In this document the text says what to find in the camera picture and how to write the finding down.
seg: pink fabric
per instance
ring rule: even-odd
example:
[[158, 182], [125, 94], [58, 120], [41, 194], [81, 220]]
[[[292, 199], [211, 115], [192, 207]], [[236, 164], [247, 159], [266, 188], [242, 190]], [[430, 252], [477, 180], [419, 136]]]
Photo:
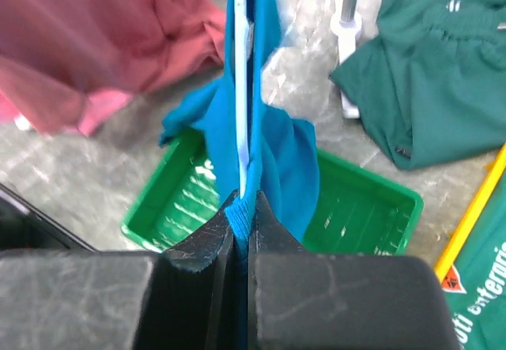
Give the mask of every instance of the pink fabric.
[[224, 32], [209, 0], [0, 0], [0, 120], [90, 135], [137, 93], [222, 64]]

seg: gray floor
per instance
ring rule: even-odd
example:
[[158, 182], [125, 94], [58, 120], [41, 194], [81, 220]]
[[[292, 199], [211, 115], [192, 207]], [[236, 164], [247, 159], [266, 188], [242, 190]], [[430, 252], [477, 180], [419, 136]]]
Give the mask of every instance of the gray floor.
[[[214, 0], [225, 7], [225, 0]], [[298, 34], [265, 71], [264, 98], [315, 123], [319, 147], [418, 191], [425, 211], [408, 252], [433, 263], [478, 188], [493, 154], [423, 171], [400, 172], [356, 122], [344, 121], [327, 80], [338, 54], [330, 33], [334, 0], [286, 0]], [[380, 0], [359, 0], [365, 37], [375, 33]], [[134, 249], [119, 223], [162, 156], [160, 121], [184, 93], [209, 78], [192, 77], [136, 100], [93, 139], [41, 137], [0, 126], [0, 182], [99, 249]]]

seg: dark green cloth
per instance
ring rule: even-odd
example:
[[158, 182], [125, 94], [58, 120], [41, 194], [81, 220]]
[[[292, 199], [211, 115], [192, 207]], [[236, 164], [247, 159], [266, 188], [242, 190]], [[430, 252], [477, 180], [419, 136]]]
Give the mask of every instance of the dark green cloth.
[[383, 0], [377, 24], [330, 79], [399, 168], [506, 141], [506, 0]]
[[506, 176], [443, 282], [465, 350], [506, 348]]

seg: yellow edge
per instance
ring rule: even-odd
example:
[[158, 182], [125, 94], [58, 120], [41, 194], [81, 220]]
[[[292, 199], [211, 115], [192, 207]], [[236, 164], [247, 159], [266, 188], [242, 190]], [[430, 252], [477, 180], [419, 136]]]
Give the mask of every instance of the yellow edge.
[[503, 148], [499, 151], [492, 167], [489, 168], [489, 174], [474, 196], [473, 201], [470, 203], [466, 213], [460, 221], [459, 226], [455, 230], [455, 234], [451, 237], [446, 249], [444, 249], [439, 261], [436, 263], [434, 270], [436, 271], [437, 278], [440, 282], [444, 280], [451, 268], [451, 265], [453, 265], [457, 255], [459, 255], [459, 252], [463, 248], [467, 237], [471, 233], [471, 230], [473, 230], [474, 224], [476, 224], [481, 212], [485, 208], [485, 205], [499, 182], [500, 177], [503, 175], [505, 168], [506, 144], [504, 144]]

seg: green plastic crate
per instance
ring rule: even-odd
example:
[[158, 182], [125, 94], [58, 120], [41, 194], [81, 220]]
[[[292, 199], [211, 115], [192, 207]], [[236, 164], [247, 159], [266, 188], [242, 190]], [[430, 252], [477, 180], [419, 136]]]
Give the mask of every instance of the green plastic crate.
[[[303, 245], [323, 253], [401, 254], [420, 218], [414, 191], [319, 150], [320, 195]], [[203, 136], [173, 140], [121, 225], [140, 246], [163, 251], [218, 210]]]

